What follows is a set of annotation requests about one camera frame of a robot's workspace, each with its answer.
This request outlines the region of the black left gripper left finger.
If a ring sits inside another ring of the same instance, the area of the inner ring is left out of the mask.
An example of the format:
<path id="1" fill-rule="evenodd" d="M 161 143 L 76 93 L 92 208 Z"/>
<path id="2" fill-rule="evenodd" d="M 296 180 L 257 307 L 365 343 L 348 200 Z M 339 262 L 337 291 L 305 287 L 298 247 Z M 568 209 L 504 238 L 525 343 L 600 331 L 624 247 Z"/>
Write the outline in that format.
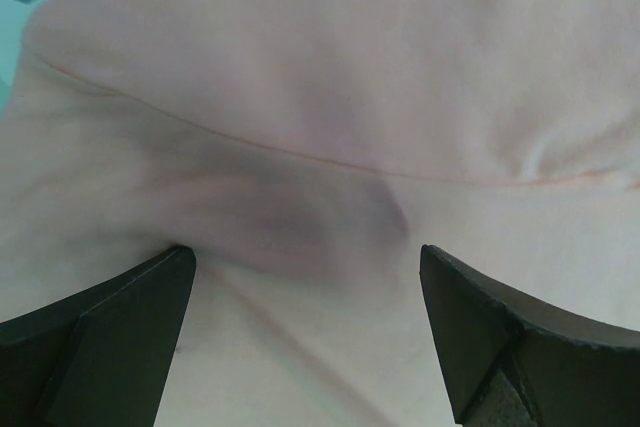
<path id="1" fill-rule="evenodd" d="M 194 277 L 194 252 L 173 247 L 3 322 L 2 425 L 153 425 Z"/>

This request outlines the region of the salmon pink t shirt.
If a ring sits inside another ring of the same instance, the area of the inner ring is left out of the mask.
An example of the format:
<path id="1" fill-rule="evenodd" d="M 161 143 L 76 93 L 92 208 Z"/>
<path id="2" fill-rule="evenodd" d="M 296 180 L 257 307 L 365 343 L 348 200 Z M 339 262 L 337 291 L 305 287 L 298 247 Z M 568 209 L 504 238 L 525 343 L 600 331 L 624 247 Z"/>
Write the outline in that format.
<path id="1" fill-rule="evenodd" d="M 639 326 L 639 0 L 48 0 L 1 316 L 198 258 L 161 426 L 449 426 L 432 244 Z"/>

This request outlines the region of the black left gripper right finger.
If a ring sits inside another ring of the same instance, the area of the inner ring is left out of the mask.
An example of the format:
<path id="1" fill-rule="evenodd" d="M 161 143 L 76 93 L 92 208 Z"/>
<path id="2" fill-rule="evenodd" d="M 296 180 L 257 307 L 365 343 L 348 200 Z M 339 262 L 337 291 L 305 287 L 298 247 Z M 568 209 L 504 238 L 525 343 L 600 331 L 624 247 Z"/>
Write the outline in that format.
<path id="1" fill-rule="evenodd" d="M 636 426 L 639 334 L 545 303 L 435 246 L 420 281 L 460 426 Z"/>

